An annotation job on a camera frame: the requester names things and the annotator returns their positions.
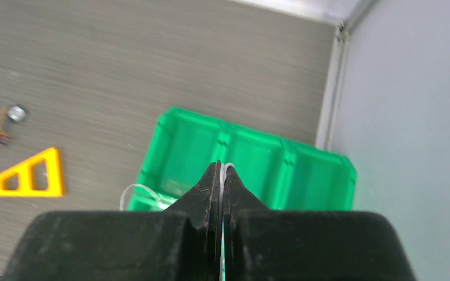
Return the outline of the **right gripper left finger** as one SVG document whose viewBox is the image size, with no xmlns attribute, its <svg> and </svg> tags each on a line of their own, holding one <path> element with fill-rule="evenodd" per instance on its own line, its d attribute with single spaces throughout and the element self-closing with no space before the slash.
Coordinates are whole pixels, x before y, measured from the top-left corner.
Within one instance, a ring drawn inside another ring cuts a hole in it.
<svg viewBox="0 0 450 281">
<path fill-rule="evenodd" d="M 51 211 L 37 216 L 4 280 L 219 280 L 221 164 L 163 211 Z"/>
</svg>

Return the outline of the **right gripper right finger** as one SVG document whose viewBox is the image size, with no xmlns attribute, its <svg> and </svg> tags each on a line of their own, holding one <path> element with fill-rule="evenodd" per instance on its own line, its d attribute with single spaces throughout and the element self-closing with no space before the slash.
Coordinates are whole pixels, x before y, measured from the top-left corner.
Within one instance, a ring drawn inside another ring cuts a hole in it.
<svg viewBox="0 0 450 281">
<path fill-rule="evenodd" d="M 226 280 L 415 280 L 389 220 L 369 211 L 275 211 L 221 169 Z"/>
</svg>

